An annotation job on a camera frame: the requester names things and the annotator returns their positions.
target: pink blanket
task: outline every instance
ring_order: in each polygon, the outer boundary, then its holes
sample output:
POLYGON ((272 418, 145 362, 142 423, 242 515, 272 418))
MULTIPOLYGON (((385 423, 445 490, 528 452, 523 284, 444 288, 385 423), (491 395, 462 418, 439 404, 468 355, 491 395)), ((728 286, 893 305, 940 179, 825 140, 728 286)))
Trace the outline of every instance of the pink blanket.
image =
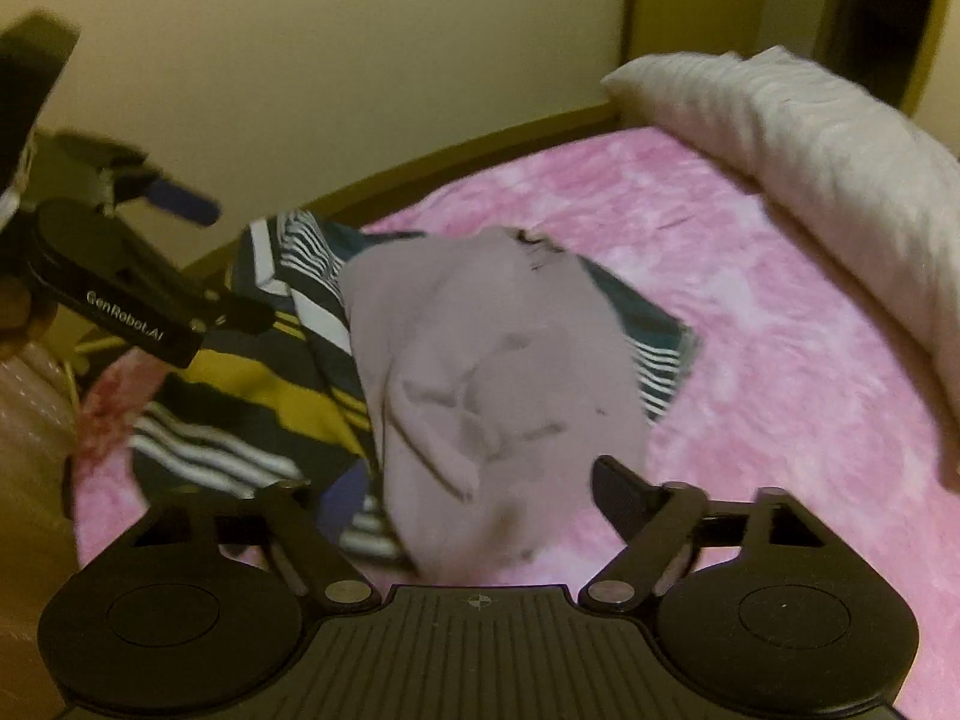
MULTIPOLYGON (((652 432, 648 476, 728 500, 761 485, 791 490, 917 615, 920 653, 899 707, 952 720, 958 442, 923 352, 755 189, 656 129, 495 167, 371 229, 464 236, 488 224, 542 228, 693 325, 704 349, 652 432)), ((123 442, 163 372, 133 353, 85 403, 74 480, 82 562, 144 511, 123 442)), ((552 549, 488 579, 575 593, 621 546, 597 512, 578 512, 552 549)))

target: pillow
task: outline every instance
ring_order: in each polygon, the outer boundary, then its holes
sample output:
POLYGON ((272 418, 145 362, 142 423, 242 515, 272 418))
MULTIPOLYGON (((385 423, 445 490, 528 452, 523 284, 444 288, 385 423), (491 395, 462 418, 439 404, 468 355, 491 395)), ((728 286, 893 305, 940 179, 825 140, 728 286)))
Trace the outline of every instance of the pillow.
POLYGON ((754 177, 930 353, 960 416, 960 163, 947 148, 781 47, 644 56, 603 86, 626 121, 754 177))

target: lavender cloth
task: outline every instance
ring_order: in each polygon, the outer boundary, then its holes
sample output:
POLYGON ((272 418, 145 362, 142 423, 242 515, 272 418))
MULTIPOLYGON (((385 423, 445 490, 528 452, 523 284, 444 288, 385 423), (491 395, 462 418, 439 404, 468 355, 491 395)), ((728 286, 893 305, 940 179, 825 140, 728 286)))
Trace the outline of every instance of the lavender cloth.
POLYGON ((534 555, 640 470, 647 418, 616 315, 577 258, 505 228, 378 245, 340 275, 386 512, 426 581, 534 555))

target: fabric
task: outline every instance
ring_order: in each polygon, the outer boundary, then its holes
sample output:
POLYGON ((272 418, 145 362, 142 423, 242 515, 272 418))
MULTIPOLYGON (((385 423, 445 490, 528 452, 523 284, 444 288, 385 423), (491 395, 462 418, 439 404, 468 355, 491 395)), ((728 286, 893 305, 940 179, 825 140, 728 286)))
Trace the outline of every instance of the fabric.
POLYGON ((424 581, 529 560, 590 505, 598 456, 642 471, 632 348, 574 255, 491 227, 372 248, 341 289, 384 508, 424 581))
MULTIPOLYGON (((376 223, 464 237, 544 232, 692 325, 688 381, 650 431, 646 478, 721 500, 794 493, 904 596, 920 651, 896 704, 914 720, 960 706, 960 457, 928 355, 775 204, 654 128, 628 129, 478 172, 376 223)), ((123 418, 157 385, 133 353, 91 391, 76 457, 76 533, 88 562, 143 514, 123 418)), ((581 586, 623 548, 598 512, 495 584, 581 586)), ((408 573, 367 567, 386 591, 408 573)))
MULTIPOLYGON (((212 331, 192 365, 164 380, 130 438, 143 495, 194 484, 250 497, 278 479, 307 478, 320 493, 317 524, 327 538, 355 560, 408 565, 378 474, 367 472, 371 425, 339 274, 368 247, 421 235, 368 235, 301 211, 253 223, 232 288, 269 300, 277 323, 260 337, 212 331)), ((638 402, 660 418, 696 355, 696 334, 601 266, 581 263, 632 348, 638 402)))
POLYGON ((183 484, 252 497, 308 479, 318 526, 338 541, 368 492, 373 435, 350 354, 335 236, 313 215, 253 223, 230 280, 270 302, 260 336, 214 329, 190 367, 164 380, 136 423, 133 474, 148 500, 183 484))
POLYGON ((960 415, 960 163, 947 148, 779 47, 645 56, 604 86, 632 117, 754 176, 930 353, 960 415))

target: hand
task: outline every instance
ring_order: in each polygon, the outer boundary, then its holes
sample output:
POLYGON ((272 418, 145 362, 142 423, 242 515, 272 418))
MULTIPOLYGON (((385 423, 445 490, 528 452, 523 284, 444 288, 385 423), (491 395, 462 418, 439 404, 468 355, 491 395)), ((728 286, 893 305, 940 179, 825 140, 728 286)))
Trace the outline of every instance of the hand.
POLYGON ((56 303, 35 298, 14 276, 0 276, 0 362, 37 341, 55 315, 56 303))

